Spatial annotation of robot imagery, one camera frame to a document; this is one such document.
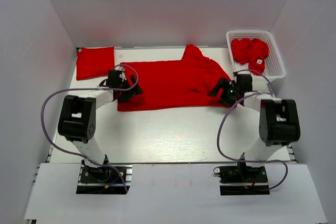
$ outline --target white wall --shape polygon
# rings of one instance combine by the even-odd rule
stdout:
[[[223,45],[270,30],[286,0],[51,0],[76,47]]]
[[[0,222],[21,223],[49,145],[40,108],[65,88],[75,48],[49,0],[0,0]],[[61,100],[46,116],[54,132]]]
[[[272,33],[287,76],[279,96],[297,102],[307,163],[328,223],[336,223],[336,0],[287,0]]]

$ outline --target white tabletop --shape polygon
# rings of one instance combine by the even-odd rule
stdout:
[[[132,61],[179,60],[184,48],[116,49],[115,64]],[[232,77],[227,48],[201,48],[204,56],[217,61]],[[76,80],[71,88],[96,87],[105,78]],[[220,163],[228,161],[216,148],[216,135],[226,108],[173,108],[156,111],[118,112],[117,103],[97,110],[96,140],[111,163]],[[238,106],[228,117],[221,134],[221,148],[239,158],[258,139],[259,113]],[[77,152],[63,136],[56,134],[56,143]],[[290,160],[287,148],[278,150],[271,159]],[[78,156],[53,150],[51,163],[79,163]]]
[[[221,196],[217,164],[135,164],[126,195],[78,195],[80,164],[41,164],[25,219],[70,223],[325,223],[306,165],[290,164],[284,183],[270,195]],[[266,164],[269,185],[281,164]]]

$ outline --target red clothes in basket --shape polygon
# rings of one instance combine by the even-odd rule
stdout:
[[[260,39],[234,39],[231,42],[232,56],[235,61],[244,65],[249,63],[248,69],[263,73],[265,59],[269,56],[268,45]]]
[[[181,60],[155,62],[124,62],[139,74],[143,94],[129,102],[118,103],[118,111],[142,111],[182,106],[223,106],[219,95],[210,97],[209,91],[221,77],[230,80],[220,65],[202,55],[193,45],[185,48]],[[125,67],[126,77],[135,73]]]

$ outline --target plastic basket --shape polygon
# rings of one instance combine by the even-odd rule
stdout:
[[[233,71],[238,71],[242,69],[248,69],[248,63],[241,65],[237,63],[233,59],[232,50],[231,50],[231,41],[234,39],[260,39],[267,43],[269,48],[269,56],[265,60],[265,71],[264,75],[270,80],[274,81],[279,78],[283,78],[286,76],[286,71],[284,67],[284,63],[281,59],[281,55],[275,44],[273,36],[268,31],[257,31],[257,30],[236,30],[236,31],[228,31],[226,33],[227,45],[229,48],[230,59],[233,67]],[[253,75],[253,79],[260,79],[262,77]]]

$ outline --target cable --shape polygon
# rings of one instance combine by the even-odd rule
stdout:
[[[105,179],[104,181],[100,181],[100,180],[97,180],[97,181],[104,183],[104,182],[108,181],[110,177],[111,177],[111,170],[109,170],[109,176],[107,177],[107,179]]]
[[[113,69],[115,69],[116,67],[118,66],[125,66],[125,67],[128,67],[130,69],[132,69],[134,72],[135,72],[135,75],[137,76],[137,80],[135,81],[135,83],[129,87],[129,88],[126,88],[126,89],[118,89],[118,88],[102,88],[102,87],[98,87],[98,88],[73,88],[73,89],[62,89],[62,90],[58,90],[54,93],[52,93],[50,96],[47,97],[47,99],[44,101],[44,103],[42,104],[42,108],[41,108],[41,114],[40,114],[40,118],[41,118],[41,125],[42,125],[42,130],[43,130],[43,133],[44,135],[46,136],[46,139],[48,140],[48,142],[53,146],[55,147],[56,149],[58,149],[59,151],[62,151],[64,153],[67,153],[67,154],[71,154],[71,155],[76,155],[76,156],[79,156],[79,157],[82,157],[84,159],[87,159],[89,162],[91,162],[92,164],[94,165],[97,165],[97,166],[100,166],[100,167],[107,167],[107,168],[112,168],[114,169],[119,177],[121,178],[121,181],[124,185],[124,188],[125,188],[125,191],[126,193],[128,192],[127,190],[127,186],[126,186],[126,183],[122,177],[122,175],[120,174],[120,172],[118,171],[117,168],[115,168],[113,165],[109,165],[109,164],[99,164],[97,163],[96,161],[90,159],[89,157],[83,155],[83,154],[80,154],[80,153],[76,153],[76,152],[71,152],[71,151],[68,151],[68,150],[65,150],[61,147],[59,147],[57,144],[55,144],[52,139],[50,138],[48,132],[47,132],[47,129],[46,129],[46,125],[45,125],[45,120],[44,120],[44,111],[45,111],[45,108],[46,108],[46,105],[48,103],[48,101],[53,98],[55,95],[57,94],[60,94],[60,93],[64,93],[64,92],[69,92],[69,91],[86,91],[86,90],[113,90],[113,91],[129,91],[131,90],[132,88],[134,88],[137,84],[138,84],[138,81],[139,81],[139,75],[138,75],[138,72],[132,68],[131,66],[128,66],[126,64],[119,64],[119,65],[116,65]]]
[[[107,79],[102,80],[102,81],[99,83],[98,86],[100,86],[100,87],[106,87],[106,86],[104,85],[106,81],[107,81]]]
[[[273,91],[273,87],[272,87],[271,81],[270,81],[266,76],[264,76],[262,73],[260,73],[260,72],[258,72],[258,71],[256,71],[256,70],[253,70],[253,69],[242,69],[242,70],[238,70],[238,71],[236,71],[235,73],[240,73],[240,72],[243,72],[243,71],[249,71],[249,72],[251,72],[251,73],[257,73],[257,74],[259,74],[260,76],[262,76],[262,77],[268,82],[268,84],[269,84],[269,86],[270,86],[270,88],[271,88],[271,95],[274,95],[274,91]]]
[[[276,185],[268,188],[268,189],[265,189],[265,190],[272,190],[274,188],[277,188],[278,186],[280,186],[284,181],[285,179],[287,178],[287,175],[288,175],[288,165],[282,161],[282,160],[279,160],[279,159],[275,159],[275,160],[269,160],[269,161],[257,161],[257,160],[244,160],[244,159],[237,159],[237,158],[233,158],[233,157],[229,157],[227,155],[225,155],[222,150],[220,149],[220,145],[219,145],[219,140],[220,140],[220,137],[221,137],[221,131],[222,131],[222,128],[223,128],[223,125],[224,125],[224,122],[225,120],[227,119],[227,117],[229,116],[229,114],[232,112],[232,110],[238,105],[240,104],[242,101],[244,101],[246,98],[249,98],[249,97],[253,97],[255,95],[260,95],[262,93],[260,92],[256,92],[256,93],[253,93],[253,94],[250,94],[250,95],[247,95],[245,97],[242,97],[240,98],[238,101],[235,102],[235,104],[232,105],[232,107],[226,112],[226,114],[224,115],[220,125],[219,125],[219,129],[218,129],[218,133],[217,133],[217,149],[219,151],[219,153],[225,157],[226,159],[228,160],[231,160],[231,161],[235,161],[235,162],[240,162],[240,163],[282,163],[284,166],[285,166],[285,174],[284,174],[284,177],[282,178],[282,180],[277,183]]]
[[[254,187],[256,183],[257,183],[257,178],[254,178],[254,182],[253,182],[253,184],[252,184],[252,185],[250,185],[250,186],[248,186],[247,188]]]
[[[111,183],[108,183],[107,185],[105,185],[105,189],[109,188],[110,186],[112,186],[115,182],[117,182],[118,178],[116,178],[114,181],[112,181]]]
[[[215,172],[215,169],[217,169],[217,168],[219,168],[219,166],[216,166],[216,167],[214,168],[214,170],[213,170],[213,172],[214,172],[215,175],[219,175],[219,174],[220,174],[220,171],[219,171],[219,173],[216,173],[216,172]]]

